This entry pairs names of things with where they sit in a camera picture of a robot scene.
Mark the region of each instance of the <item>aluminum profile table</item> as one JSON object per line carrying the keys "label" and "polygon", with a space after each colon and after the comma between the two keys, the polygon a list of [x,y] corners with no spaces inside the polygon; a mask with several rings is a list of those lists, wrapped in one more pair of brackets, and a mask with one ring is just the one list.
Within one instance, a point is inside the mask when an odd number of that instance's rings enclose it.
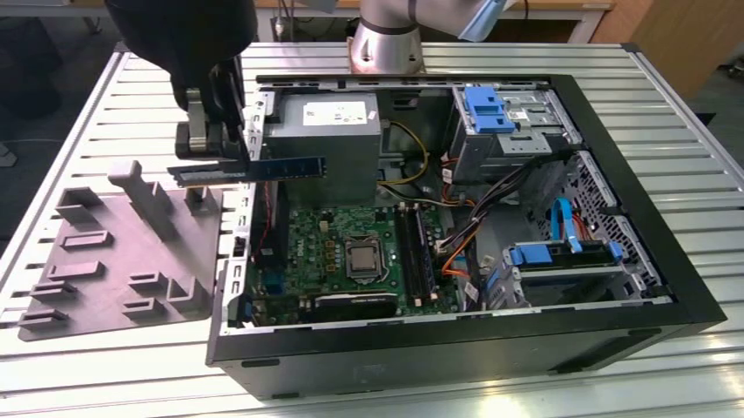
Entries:
{"label": "aluminum profile table", "polygon": [[[255,75],[346,73],[343,44],[255,44]],[[744,176],[640,53],[619,45],[426,44],[429,72],[568,73],[628,158],[730,320],[593,373],[262,403],[203,365],[209,321],[32,343],[15,322],[30,304],[60,220],[66,187],[116,192],[106,173],[136,158],[147,180],[166,167],[185,120],[169,75],[116,52],[0,260],[0,415],[189,415],[242,411],[323,416],[742,416],[744,414]],[[226,188],[225,207],[238,205]],[[234,212],[225,212],[223,230]],[[219,253],[227,253],[223,239]]]}

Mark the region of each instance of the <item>expansion slot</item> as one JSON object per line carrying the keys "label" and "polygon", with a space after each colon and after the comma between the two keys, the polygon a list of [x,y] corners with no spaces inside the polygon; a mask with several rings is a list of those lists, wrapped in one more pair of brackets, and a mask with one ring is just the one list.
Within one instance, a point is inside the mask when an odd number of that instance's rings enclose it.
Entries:
{"label": "expansion slot", "polygon": [[418,204],[401,203],[396,209],[396,235],[408,299],[416,307],[421,307],[424,300],[437,300],[437,293],[432,253]]}

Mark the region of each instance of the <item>black cable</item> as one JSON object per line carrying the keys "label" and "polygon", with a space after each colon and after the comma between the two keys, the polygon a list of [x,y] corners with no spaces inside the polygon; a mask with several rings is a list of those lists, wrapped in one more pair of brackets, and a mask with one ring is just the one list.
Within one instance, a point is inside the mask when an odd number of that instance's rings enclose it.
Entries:
{"label": "black cable", "polygon": [[290,0],[290,42],[294,43],[294,0]]}
{"label": "black cable", "polygon": [[285,0],[279,0],[279,5],[282,6],[279,8],[279,19],[282,19],[282,10],[283,10],[283,14],[287,16],[287,20],[290,20],[290,8],[287,7],[287,3],[285,2]]}
{"label": "black cable", "polygon": [[525,0],[525,17],[522,18],[522,30],[520,31],[517,42],[522,42],[522,37],[525,36],[526,33],[528,20],[530,20],[530,0]]}
{"label": "black cable", "polygon": [[452,205],[449,203],[442,203],[442,202],[437,202],[436,200],[432,199],[421,199],[421,198],[414,198],[413,196],[406,195],[405,193],[400,192],[398,190],[396,190],[393,187],[390,187],[389,185],[377,185],[378,187],[382,187],[385,190],[388,190],[390,192],[390,194],[393,194],[393,196],[396,196],[398,199],[402,200],[409,200],[412,202],[418,202],[418,203],[426,203],[429,205],[436,205],[436,206],[445,206],[445,207],[457,207],[460,205]]}
{"label": "black cable", "polygon": [[509,194],[516,192],[518,188],[525,183],[530,172],[540,168],[544,164],[555,161],[567,160],[575,154],[576,151],[585,149],[583,145],[571,145],[569,148],[555,152],[551,155],[543,155],[540,157],[533,157],[526,163],[524,163],[514,171],[512,171],[489,189],[480,199],[478,204],[473,207],[470,211],[469,221],[465,227],[450,237],[444,239],[441,246],[449,246],[460,238],[465,237],[472,229],[478,226],[480,222],[484,220],[489,214],[490,207]]}

